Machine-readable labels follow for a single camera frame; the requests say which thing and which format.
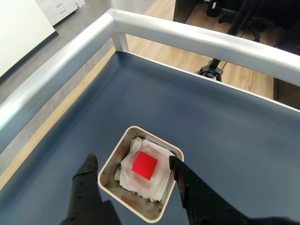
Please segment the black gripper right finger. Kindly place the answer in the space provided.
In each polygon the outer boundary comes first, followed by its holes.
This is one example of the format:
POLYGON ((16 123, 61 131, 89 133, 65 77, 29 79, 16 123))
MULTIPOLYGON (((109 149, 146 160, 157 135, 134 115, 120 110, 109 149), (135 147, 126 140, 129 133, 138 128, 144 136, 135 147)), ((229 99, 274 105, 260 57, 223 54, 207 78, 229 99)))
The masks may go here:
POLYGON ((248 217, 217 194, 179 158, 170 156, 169 165, 191 225, 249 224, 248 217))

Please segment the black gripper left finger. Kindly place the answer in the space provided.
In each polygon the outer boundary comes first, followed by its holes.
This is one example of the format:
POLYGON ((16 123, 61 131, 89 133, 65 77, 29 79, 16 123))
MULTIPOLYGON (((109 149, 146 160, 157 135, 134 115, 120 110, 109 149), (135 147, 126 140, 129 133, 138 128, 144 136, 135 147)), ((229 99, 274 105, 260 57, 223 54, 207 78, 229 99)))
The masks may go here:
POLYGON ((98 160, 89 154, 72 178, 67 218, 62 225, 95 225, 102 199, 97 185, 98 160))

